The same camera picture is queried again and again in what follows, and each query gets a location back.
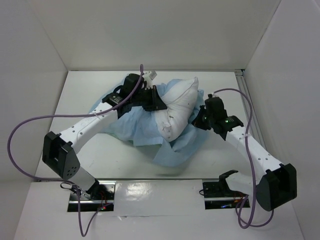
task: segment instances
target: white pillow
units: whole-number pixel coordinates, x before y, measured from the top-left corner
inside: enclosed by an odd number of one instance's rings
[[[198,97],[198,78],[181,80],[161,97],[166,110],[154,111],[155,122],[162,137],[171,142],[188,125]]]

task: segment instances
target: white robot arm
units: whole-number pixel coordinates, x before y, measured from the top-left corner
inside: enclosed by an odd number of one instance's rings
[[[140,76],[129,74],[123,85],[116,87],[112,93],[106,95],[90,113],[94,116],[83,118],[58,134],[52,131],[47,133],[43,142],[43,162],[63,180],[76,184],[86,197],[94,199],[98,196],[100,198],[99,193],[105,191],[104,186],[81,167],[77,154],[94,135],[129,112],[132,107],[142,106],[145,111],[149,112],[167,109],[158,95],[157,87],[152,86],[152,80],[156,75],[155,71],[145,73],[140,86],[127,102],[116,110],[99,114],[121,103],[133,91]]]
[[[297,171],[289,163],[284,165],[271,156],[250,134],[246,135],[244,124],[236,116],[228,116],[223,101],[212,94],[200,106],[200,111],[192,124],[203,130],[219,134],[223,140],[233,145],[247,160],[249,154],[255,169],[256,200],[260,206],[271,211],[297,197]],[[253,178],[236,170],[219,177],[220,191],[238,191],[253,194]]]
[[[77,153],[80,149],[102,128],[115,122],[123,114],[129,112],[133,106],[142,106],[146,111],[167,109],[158,95],[156,86],[151,81],[154,72],[149,72],[144,77],[144,84],[117,110],[98,115],[120,103],[132,91],[139,75],[130,74],[122,86],[117,87],[113,93],[103,98],[96,109],[91,112],[95,116],[83,118],[70,128],[55,134],[49,132],[44,138],[42,160],[62,179],[76,184],[88,198],[100,197],[98,194],[105,191],[103,185],[89,174],[80,165]],[[297,196],[297,173],[291,165],[284,165],[271,156],[251,135],[246,136],[246,128],[236,116],[228,116],[224,104],[219,97],[209,98],[192,124],[203,130],[213,129],[225,141],[233,145],[246,159],[248,159],[245,138],[247,137],[252,156],[256,185],[257,201],[267,211],[294,199]],[[238,191],[248,195],[253,193],[252,178],[231,170],[219,177],[223,191]]]

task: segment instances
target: white wall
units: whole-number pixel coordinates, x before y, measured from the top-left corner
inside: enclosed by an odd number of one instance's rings
[[[280,0],[28,0],[69,70],[244,68]]]
[[[298,174],[305,240],[319,239],[320,0],[282,0],[245,71],[266,147]]]
[[[67,70],[29,4],[0,1],[0,238],[13,239],[30,180],[7,156],[7,139],[22,120],[52,114]],[[34,174],[49,120],[23,127],[12,150],[18,164]]]

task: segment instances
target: blue towel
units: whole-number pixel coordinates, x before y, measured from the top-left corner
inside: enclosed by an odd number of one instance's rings
[[[157,91],[162,97],[181,79],[173,79],[168,84],[157,85]],[[104,94],[91,108],[92,112]],[[191,122],[196,118],[200,110],[200,105],[204,105],[204,91],[198,90],[197,100],[193,112],[188,119],[188,125],[180,136],[171,141],[166,141],[158,131],[155,116],[153,112],[144,111],[141,106],[136,106],[127,112],[117,121],[104,128],[101,133],[112,135],[122,141],[132,142],[134,146],[161,145],[156,153],[153,162],[161,166],[175,167],[187,161],[206,141],[208,131],[194,127]]]

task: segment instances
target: white cable connector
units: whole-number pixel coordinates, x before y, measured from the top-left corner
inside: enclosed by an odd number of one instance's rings
[[[212,95],[213,98],[219,97],[219,96],[218,96],[217,94],[215,94],[214,92],[209,93],[208,95],[210,95],[210,94]]]
[[[152,80],[155,79],[157,73],[155,70],[147,71],[143,74],[143,78],[146,81],[146,89],[151,89],[153,86]]]

